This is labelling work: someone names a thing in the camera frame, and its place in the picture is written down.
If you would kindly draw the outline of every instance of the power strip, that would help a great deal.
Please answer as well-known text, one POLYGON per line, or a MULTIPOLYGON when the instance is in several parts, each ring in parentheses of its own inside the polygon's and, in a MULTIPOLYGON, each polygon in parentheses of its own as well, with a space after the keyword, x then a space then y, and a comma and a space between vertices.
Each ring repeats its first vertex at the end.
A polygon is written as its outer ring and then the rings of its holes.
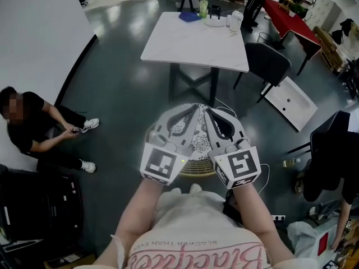
POLYGON ((285 215, 272 215, 271 218, 273 221, 284 221, 286 219, 285 215))

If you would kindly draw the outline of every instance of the dark tiled floor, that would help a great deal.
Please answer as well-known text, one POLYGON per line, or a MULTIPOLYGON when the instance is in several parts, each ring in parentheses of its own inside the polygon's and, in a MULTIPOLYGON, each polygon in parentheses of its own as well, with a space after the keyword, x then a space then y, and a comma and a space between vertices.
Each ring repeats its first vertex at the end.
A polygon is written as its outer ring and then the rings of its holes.
MULTIPOLYGON (((238 5, 223 4, 223 11, 238 5)), ((119 217, 140 181, 139 165, 144 134, 168 104, 169 65, 142 62, 144 46, 163 11, 175 11, 169 0, 127 1, 109 8, 97 8, 86 15, 99 36, 76 72, 63 99, 63 105, 89 118, 101 119, 99 128, 64 146, 77 156, 93 161, 94 174, 75 173, 82 189, 85 247, 100 253, 110 240, 119 217)), ((271 22, 260 14, 260 26, 252 35, 243 33, 245 41, 256 41, 259 31, 278 38, 271 22)), ((266 100, 256 104, 262 81, 244 75, 232 90, 237 73, 220 70, 217 98, 233 108, 242 122, 260 161, 270 165, 270 180, 261 193, 270 212, 287 215, 287 221, 303 218, 311 204, 293 193, 293 169, 282 168, 285 152, 309 141, 309 135, 335 111, 343 109, 348 97, 318 55, 308 62, 300 76, 296 73, 304 59, 295 37, 288 37, 283 52, 292 62, 290 73, 295 83, 313 100, 318 110, 306 127, 297 132, 266 100)), ((189 97, 183 102, 197 101, 189 97)), ((309 154, 302 156, 297 168, 305 165, 309 154)), ((261 188, 267 168, 256 182, 261 188)), ((198 182, 204 190, 222 196, 225 187, 216 177, 178 178, 174 186, 183 190, 198 182)), ((339 191, 324 192, 317 202, 338 197, 339 191)))

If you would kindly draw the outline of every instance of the cable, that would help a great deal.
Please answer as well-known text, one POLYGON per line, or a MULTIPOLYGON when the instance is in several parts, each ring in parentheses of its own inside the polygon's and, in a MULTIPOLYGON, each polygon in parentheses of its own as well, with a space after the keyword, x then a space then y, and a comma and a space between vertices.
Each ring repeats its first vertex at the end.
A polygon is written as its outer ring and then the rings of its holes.
POLYGON ((231 109, 231 108, 230 108, 229 106, 227 106, 224 102, 218 100, 217 98, 215 98, 215 100, 216 100, 217 102, 221 103, 222 105, 226 106, 227 109, 229 109, 229 110, 234 114, 234 117, 235 117, 236 119, 238 119, 238 118, 237 118, 237 114, 236 114, 236 112, 235 112, 233 109, 231 109))
POLYGON ((266 165, 266 166, 268 166, 268 177, 267 177, 267 182, 266 182, 265 185, 262 187, 262 189, 259 190, 258 194, 261 193, 261 191, 267 186, 268 181, 269 181, 269 174, 270 174, 270 167, 269 167, 269 165, 268 165, 268 164, 261 164, 261 165, 266 165))
POLYGON ((244 9, 233 9, 233 10, 225 11, 225 12, 222 12, 221 15, 224 13, 233 12, 233 11, 244 11, 244 9))

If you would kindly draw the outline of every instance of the white cabinet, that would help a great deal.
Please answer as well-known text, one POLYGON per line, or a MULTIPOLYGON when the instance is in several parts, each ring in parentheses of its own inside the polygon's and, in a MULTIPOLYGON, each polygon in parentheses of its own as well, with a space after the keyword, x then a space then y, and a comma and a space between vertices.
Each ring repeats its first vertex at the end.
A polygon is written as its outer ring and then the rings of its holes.
POLYGON ((306 15, 306 23, 311 30, 318 26, 329 32, 341 12, 342 10, 332 0, 316 0, 313 8, 306 15))

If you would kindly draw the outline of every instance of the black chair back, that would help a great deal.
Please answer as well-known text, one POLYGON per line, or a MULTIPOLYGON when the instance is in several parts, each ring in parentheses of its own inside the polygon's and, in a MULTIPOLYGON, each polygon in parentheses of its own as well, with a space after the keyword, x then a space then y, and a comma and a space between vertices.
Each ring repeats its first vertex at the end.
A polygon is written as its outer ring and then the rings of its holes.
POLYGON ((325 138, 326 133, 340 134, 348 131, 350 120, 350 113, 342 110, 333 114, 326 122, 317 127, 310 134, 310 149, 312 157, 317 149, 322 144, 322 140, 325 138))
POLYGON ((291 68, 291 61, 262 43, 247 43, 245 48, 250 72, 273 86, 283 81, 291 68))

